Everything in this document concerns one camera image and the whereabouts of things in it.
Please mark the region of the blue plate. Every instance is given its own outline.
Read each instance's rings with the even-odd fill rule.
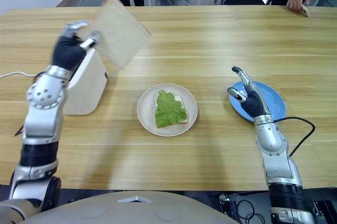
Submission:
[[[256,82],[254,81],[254,83],[256,84],[256,86],[260,89],[261,94],[263,95],[268,108],[270,110],[270,112],[272,113],[273,117],[275,120],[281,119],[285,117],[286,114],[286,106],[285,103],[283,101],[283,99],[281,98],[281,96],[272,88],[270,88],[268,85],[264,84],[264,83],[260,83],[260,82]],[[247,95],[246,90],[244,89],[243,86],[243,82],[237,82],[235,84],[233,84],[232,86],[233,88],[237,89],[240,92],[243,92],[245,95]],[[234,108],[234,110],[241,115],[242,117],[244,117],[246,120],[249,120],[251,122],[253,122],[253,118],[250,117],[240,106],[240,103],[238,102],[238,100],[236,100],[234,97],[230,96],[230,102],[232,107]]]

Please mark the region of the robotic hand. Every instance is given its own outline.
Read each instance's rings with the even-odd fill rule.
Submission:
[[[306,205],[302,193],[302,182],[296,164],[288,155],[287,139],[274,122],[253,80],[238,67],[234,66],[232,70],[241,78],[247,96],[232,87],[228,88],[227,92],[254,118],[256,144],[262,153],[270,193],[272,223],[314,224],[310,208]]]
[[[65,25],[51,64],[27,91],[29,108],[23,126],[21,158],[11,178],[9,200],[0,203],[2,218],[20,222],[57,204],[61,180],[53,174],[58,166],[56,154],[66,88],[72,70],[101,35],[93,32],[84,41],[77,37],[77,31],[88,23],[81,20]]]

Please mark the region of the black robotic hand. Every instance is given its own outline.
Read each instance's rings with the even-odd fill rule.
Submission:
[[[89,21],[80,20],[65,25],[54,48],[52,65],[71,71],[81,63],[86,51],[100,39],[100,32],[93,32],[85,41],[77,36],[77,31],[88,24]]]
[[[252,118],[270,114],[269,108],[260,90],[249,75],[239,67],[235,66],[232,67],[232,71],[237,73],[241,78],[244,88],[247,91],[247,96],[232,87],[227,89],[228,94],[236,98],[240,102],[242,109]]]

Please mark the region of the ceramic plate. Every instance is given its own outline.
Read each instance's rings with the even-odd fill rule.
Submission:
[[[157,128],[154,117],[154,99],[157,99],[160,90],[164,90],[166,93],[173,93],[173,95],[176,96],[179,95],[182,98],[188,118],[186,124],[169,125],[164,128]],[[162,83],[149,88],[139,98],[137,115],[140,123],[149,132],[165,137],[176,136],[186,132],[194,124],[198,115],[198,106],[194,96],[189,90],[174,83]]]
[[[260,89],[261,94],[263,95],[270,112],[272,113],[275,120],[281,119],[285,117],[286,114],[286,106],[281,98],[281,96],[271,87],[264,83],[256,82],[254,83]],[[233,86],[233,88],[237,89],[239,92],[242,92],[247,96],[247,92],[244,89],[243,82],[237,82]],[[234,110],[244,117],[246,120],[253,122],[253,118],[250,117],[242,108],[240,103],[232,96],[229,95],[230,102]]]

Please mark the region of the wooden table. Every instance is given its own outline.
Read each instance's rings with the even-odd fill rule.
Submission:
[[[122,71],[104,59],[110,77],[97,109],[66,116],[57,175],[64,188],[144,190],[264,190],[254,130],[232,109],[225,90],[239,78],[236,65],[276,89],[287,115],[316,124],[294,155],[306,188],[337,185],[337,10],[311,8],[311,17],[279,6],[129,8],[153,34]],[[1,16],[0,74],[40,72],[50,62],[63,25],[92,20],[99,8],[20,9]],[[0,80],[0,183],[19,161],[13,134],[27,112],[32,78]],[[141,94],[158,83],[189,89],[199,105],[194,126],[162,138],[142,128]],[[280,123],[290,150],[310,127]]]

